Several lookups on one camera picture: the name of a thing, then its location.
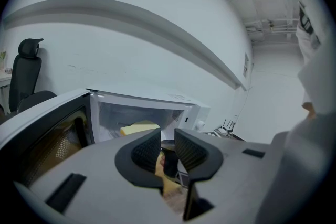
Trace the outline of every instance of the chair headrest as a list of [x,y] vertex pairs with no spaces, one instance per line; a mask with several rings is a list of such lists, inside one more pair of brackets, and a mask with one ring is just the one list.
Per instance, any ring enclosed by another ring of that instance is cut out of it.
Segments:
[[40,46],[39,42],[41,42],[42,40],[43,38],[25,39],[19,45],[19,49],[18,49],[19,54],[25,58],[35,58],[37,56],[38,48]]

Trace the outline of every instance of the black slot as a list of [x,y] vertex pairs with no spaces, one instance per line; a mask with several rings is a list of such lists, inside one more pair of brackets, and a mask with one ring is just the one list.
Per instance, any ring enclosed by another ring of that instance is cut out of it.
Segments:
[[251,155],[257,158],[263,158],[265,155],[265,152],[262,151],[255,151],[255,150],[250,150],[250,149],[246,149],[243,151],[243,153],[247,154],[247,155]]
[[63,213],[85,179],[86,176],[79,174],[69,175],[46,200],[46,204],[54,208],[56,211]]
[[213,208],[214,206],[206,199],[192,200],[188,220],[198,217]]

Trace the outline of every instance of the white countertop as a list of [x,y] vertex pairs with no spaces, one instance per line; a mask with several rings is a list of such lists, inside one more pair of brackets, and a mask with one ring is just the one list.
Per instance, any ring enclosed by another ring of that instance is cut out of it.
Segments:
[[4,70],[0,70],[0,81],[10,80],[12,74],[6,74]]

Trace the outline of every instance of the chair backrest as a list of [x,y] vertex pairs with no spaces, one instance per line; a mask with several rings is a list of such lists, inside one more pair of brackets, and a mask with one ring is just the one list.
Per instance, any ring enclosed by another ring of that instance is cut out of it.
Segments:
[[42,60],[37,57],[39,42],[43,39],[25,39],[19,45],[19,55],[13,64],[9,90],[9,109],[17,110],[20,101],[34,93]]

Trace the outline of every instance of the white shirt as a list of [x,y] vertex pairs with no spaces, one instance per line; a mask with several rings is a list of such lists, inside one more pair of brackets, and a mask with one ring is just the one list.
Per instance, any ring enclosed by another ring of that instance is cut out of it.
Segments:
[[[331,31],[333,20],[323,0],[300,0],[300,21],[297,27],[299,47],[306,65],[316,50],[325,42]],[[307,93],[303,103],[311,103]]]

